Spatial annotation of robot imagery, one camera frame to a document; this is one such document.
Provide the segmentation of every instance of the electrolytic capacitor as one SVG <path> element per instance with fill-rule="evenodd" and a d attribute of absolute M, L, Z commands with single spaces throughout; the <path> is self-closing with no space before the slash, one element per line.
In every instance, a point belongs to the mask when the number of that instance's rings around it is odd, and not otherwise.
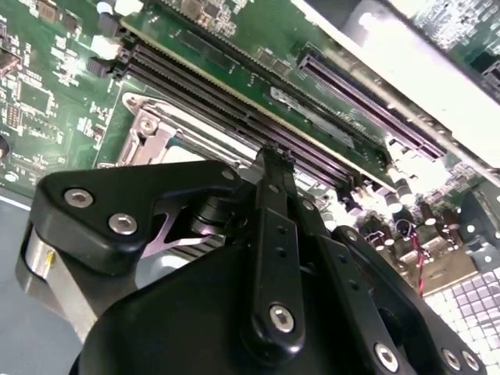
<path fill-rule="evenodd" d="M 392 246 L 394 244 L 394 238 L 392 237 L 392 232 L 391 228 L 388 225 L 383 225 L 380 228 L 380 231 L 382 232 L 382 238 L 384 240 L 384 245 L 386 246 Z"/>
<path fill-rule="evenodd" d="M 399 201 L 403 205 L 412 205 L 415 203 L 415 195 L 408 185 L 408 181 L 404 178 L 395 182 L 396 191 L 398 192 Z"/>
<path fill-rule="evenodd" d="M 378 252 L 384 250 L 384 240 L 382 237 L 378 237 L 375 240 L 372 241 L 372 246 L 377 250 Z"/>
<path fill-rule="evenodd" d="M 395 193 L 388 193 L 387 195 L 385 195 L 385 203 L 387 204 L 387 207 L 389 208 L 389 211 L 391 211 L 391 213 L 398 213 L 403 208 L 403 205 L 401 204 L 398 196 Z"/>
<path fill-rule="evenodd" d="M 432 212 L 432 208 L 427 203 L 420 203 L 420 213 L 422 214 L 422 219 L 425 225 L 435 225 L 436 217 Z"/>
<path fill-rule="evenodd" d="M 445 229 L 458 230 L 460 228 L 459 217 L 452 209 L 445 209 L 442 213 Z"/>
<path fill-rule="evenodd" d="M 402 209 L 400 212 L 392 215 L 395 222 L 396 230 L 400 233 L 405 241 L 409 240 L 409 235 L 412 233 L 415 222 L 413 215 L 408 209 Z"/>

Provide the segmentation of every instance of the metal cylinder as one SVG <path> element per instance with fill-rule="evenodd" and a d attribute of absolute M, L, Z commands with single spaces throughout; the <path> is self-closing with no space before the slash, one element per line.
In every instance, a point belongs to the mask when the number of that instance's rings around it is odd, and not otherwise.
<path fill-rule="evenodd" d="M 394 244 L 394 237 L 392 236 L 392 231 L 391 228 L 388 225 L 383 225 L 380 228 L 383 236 L 382 239 L 384 240 L 384 245 L 386 246 L 392 246 Z"/>
<path fill-rule="evenodd" d="M 372 241 L 372 246 L 377 250 L 378 252 L 384 250 L 384 240 L 382 237 L 376 238 L 375 240 Z"/>
<path fill-rule="evenodd" d="M 401 204 L 398 196 L 395 193 L 389 193 L 385 195 L 385 203 L 387 204 L 387 207 L 389 208 L 389 211 L 391 211 L 391 213 L 398 213 L 403 208 L 403 205 Z"/>
<path fill-rule="evenodd" d="M 412 205 L 415 203 L 415 195 L 408 185 L 408 181 L 404 178 L 395 182 L 396 191 L 398 192 L 399 201 L 403 205 Z"/>
<path fill-rule="evenodd" d="M 423 202 L 419 204 L 420 213 L 422 214 L 422 219 L 425 225 L 435 225 L 436 217 L 432 212 L 432 208 L 427 203 Z"/>
<path fill-rule="evenodd" d="M 452 209 L 445 209 L 442 213 L 443 224 L 448 230 L 458 230 L 460 228 L 459 217 Z"/>

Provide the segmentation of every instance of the capacitor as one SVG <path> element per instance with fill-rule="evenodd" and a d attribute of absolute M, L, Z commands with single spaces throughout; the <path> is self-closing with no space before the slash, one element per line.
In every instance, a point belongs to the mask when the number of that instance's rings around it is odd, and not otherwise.
<path fill-rule="evenodd" d="M 377 250 L 378 252 L 381 252 L 384 250 L 384 240 L 382 237 L 378 237 L 372 241 L 372 246 Z"/>
<path fill-rule="evenodd" d="M 415 203 L 415 195 L 408 185 L 408 181 L 404 178 L 395 182 L 396 191 L 398 192 L 399 201 L 403 205 L 412 205 Z"/>
<path fill-rule="evenodd" d="M 401 211 L 392 215 L 395 222 L 396 230 L 400 233 L 405 241 L 409 240 L 409 235 L 412 232 L 412 228 L 415 226 L 413 216 L 408 209 L 402 209 Z"/>
<path fill-rule="evenodd" d="M 427 203 L 420 203 L 420 213 L 422 214 L 422 219 L 425 225 L 435 225 L 436 217 L 432 212 L 432 208 Z"/>
<path fill-rule="evenodd" d="M 387 204 L 387 207 L 389 208 L 389 211 L 391 211 L 391 213 L 398 213 L 403 208 L 403 205 L 401 204 L 398 196 L 395 193 L 386 194 L 385 203 Z"/>
<path fill-rule="evenodd" d="M 442 216 L 445 229 L 458 230 L 460 228 L 459 217 L 455 211 L 452 209 L 444 209 Z"/>
<path fill-rule="evenodd" d="M 323 212 L 321 214 L 321 218 L 323 219 L 325 227 L 328 229 L 328 231 L 333 231 L 337 226 L 337 221 L 335 220 L 334 214 L 332 212 Z"/>
<path fill-rule="evenodd" d="M 394 237 L 392 237 L 391 228 L 388 225 L 383 225 L 380 228 L 382 232 L 382 239 L 384 240 L 384 245 L 392 246 L 394 244 Z"/>

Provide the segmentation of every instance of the black expansion slot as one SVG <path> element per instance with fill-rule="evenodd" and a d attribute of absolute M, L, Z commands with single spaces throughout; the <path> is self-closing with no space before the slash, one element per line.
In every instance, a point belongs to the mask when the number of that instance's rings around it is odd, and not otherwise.
<path fill-rule="evenodd" d="M 318 103 L 314 98 L 305 95 L 299 90 L 296 90 L 287 81 L 285 81 L 282 77 L 280 77 L 280 75 L 273 72 L 272 70 L 264 68 L 259 63 L 250 59 L 249 57 L 238 51 L 236 48 L 231 46 L 229 43 L 225 42 L 222 38 L 216 36 L 215 34 L 210 33 L 204 27 L 198 25 L 196 22 L 193 22 L 193 20 L 191 20 L 190 18 L 186 17 L 183 13 L 173 8 L 168 0 L 150 0 L 150 1 L 151 3 L 149 6 L 157 7 L 157 9 L 161 9 L 163 12 L 166 12 L 171 16 L 174 16 L 179 20 L 183 20 L 184 30 L 188 30 L 193 35 L 196 35 L 198 38 L 203 40 L 205 43 L 210 45 L 215 50 L 220 51 L 225 56 L 241 64 L 242 66 L 245 66 L 245 68 L 247 68 L 249 71 L 253 72 L 254 74 L 258 75 L 259 77 L 269 82 L 270 86 L 273 86 L 281 90 L 283 93 L 296 100 L 304 108 L 308 109 L 317 116 L 325 119 L 327 122 L 332 123 L 336 127 L 340 128 L 350 137 L 354 138 L 355 141 L 362 143 L 368 148 L 372 149 L 379 148 L 382 152 L 385 152 L 385 150 L 381 146 L 376 145 L 371 139 L 366 137 L 364 134 L 360 134 L 358 131 L 353 130 L 352 125 L 344 121 L 336 114 L 330 112 L 320 103 Z"/>
<path fill-rule="evenodd" d="M 367 89 L 349 79 L 316 50 L 307 48 L 298 68 L 335 97 L 350 105 L 369 121 L 391 134 L 405 147 L 434 161 L 446 154 L 445 150 L 415 125 L 387 110 L 385 103 Z"/>
<path fill-rule="evenodd" d="M 292 152 L 296 166 L 322 184 L 340 187 L 360 173 L 325 150 L 302 140 L 295 132 L 260 113 L 253 106 L 191 72 L 168 55 L 138 41 L 112 70 L 127 74 L 158 90 L 170 102 L 201 121 L 252 139 L 257 145 L 278 143 Z"/>

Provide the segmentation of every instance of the motherboard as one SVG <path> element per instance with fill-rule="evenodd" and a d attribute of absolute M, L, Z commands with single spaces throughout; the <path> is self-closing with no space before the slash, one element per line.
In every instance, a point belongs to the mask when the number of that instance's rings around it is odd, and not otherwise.
<path fill-rule="evenodd" d="M 500 88 L 498 6 L 421 3 L 415 26 Z M 447 124 L 290 0 L 4 0 L 0 115 L 0 186 L 27 197 L 60 170 L 198 159 L 245 170 L 274 142 L 327 226 L 397 245 L 395 266 L 412 258 L 407 223 L 442 223 L 421 236 L 456 250 L 449 227 L 483 180 L 415 122 L 451 137 Z"/>

